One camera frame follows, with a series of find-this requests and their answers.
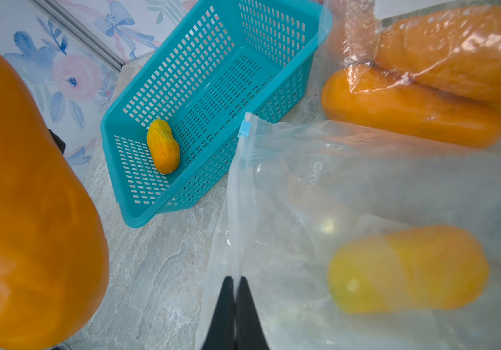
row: gray marble surface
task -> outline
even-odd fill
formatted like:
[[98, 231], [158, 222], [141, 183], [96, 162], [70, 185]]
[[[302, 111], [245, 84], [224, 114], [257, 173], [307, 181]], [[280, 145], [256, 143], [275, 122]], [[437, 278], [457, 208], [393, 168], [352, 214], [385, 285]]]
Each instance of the gray marble surface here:
[[[148, 59], [123, 67], [114, 98]], [[306, 96], [282, 121], [301, 124], [319, 118], [317, 71], [315, 60]], [[137, 229], [122, 220], [100, 142], [83, 184], [109, 244], [110, 281], [97, 313], [65, 343], [72, 350], [194, 349], [202, 284], [227, 176], [191, 209], [157, 215]]]

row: teal plastic basket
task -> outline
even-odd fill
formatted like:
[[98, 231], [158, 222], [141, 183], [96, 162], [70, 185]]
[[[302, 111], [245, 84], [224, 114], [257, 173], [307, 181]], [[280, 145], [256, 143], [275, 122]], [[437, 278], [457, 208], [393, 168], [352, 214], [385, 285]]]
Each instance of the teal plastic basket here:
[[[326, 38], [310, 0], [199, 0], [102, 119], [102, 146], [125, 223], [186, 209], [229, 170], [249, 111], [277, 122], [304, 95]], [[146, 143], [165, 119], [180, 146], [169, 175]]]

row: yellow papaya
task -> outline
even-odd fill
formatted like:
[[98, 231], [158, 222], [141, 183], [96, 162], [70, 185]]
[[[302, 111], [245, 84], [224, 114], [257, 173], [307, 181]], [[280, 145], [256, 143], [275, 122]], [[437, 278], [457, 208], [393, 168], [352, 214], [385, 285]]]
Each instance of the yellow papaya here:
[[489, 266], [471, 233], [434, 225], [370, 236], [338, 250], [328, 289], [350, 314], [450, 310], [482, 294]]
[[162, 174], [174, 172], [180, 164], [180, 148], [169, 124], [157, 119], [149, 126], [147, 146], [155, 168]]
[[486, 148], [501, 138], [501, 115], [376, 67], [349, 66], [324, 84], [329, 119], [434, 141]]
[[424, 85], [501, 104], [501, 6], [401, 20], [382, 32], [375, 63]]

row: clear plastic bag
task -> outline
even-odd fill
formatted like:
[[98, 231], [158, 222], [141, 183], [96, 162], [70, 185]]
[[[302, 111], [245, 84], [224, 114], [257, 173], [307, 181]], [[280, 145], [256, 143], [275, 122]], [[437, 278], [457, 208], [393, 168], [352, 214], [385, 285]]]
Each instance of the clear plastic bag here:
[[501, 2], [324, 4], [326, 117], [467, 147], [501, 139]]
[[[501, 348], [501, 156], [339, 122], [247, 120], [213, 239], [197, 349], [225, 276], [247, 277], [272, 350]], [[343, 246], [428, 225], [462, 228], [478, 241], [489, 276], [474, 302], [453, 310], [339, 309], [327, 269]], [[402, 253], [389, 247], [380, 250], [391, 252], [387, 275], [372, 282], [400, 291], [408, 279], [428, 277], [407, 276]], [[451, 274], [458, 268], [447, 258], [435, 263]], [[404, 295], [382, 295], [408, 306]]]

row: floral wallpaper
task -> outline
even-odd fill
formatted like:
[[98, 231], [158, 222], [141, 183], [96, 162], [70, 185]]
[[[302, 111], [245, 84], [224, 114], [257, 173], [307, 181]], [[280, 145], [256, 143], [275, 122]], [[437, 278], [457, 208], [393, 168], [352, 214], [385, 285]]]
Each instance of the floral wallpaper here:
[[153, 52], [198, 0], [57, 0], [125, 62]]
[[82, 179], [118, 72], [27, 0], [0, 0], [0, 53], [29, 87], [48, 128], [65, 142], [64, 157]]

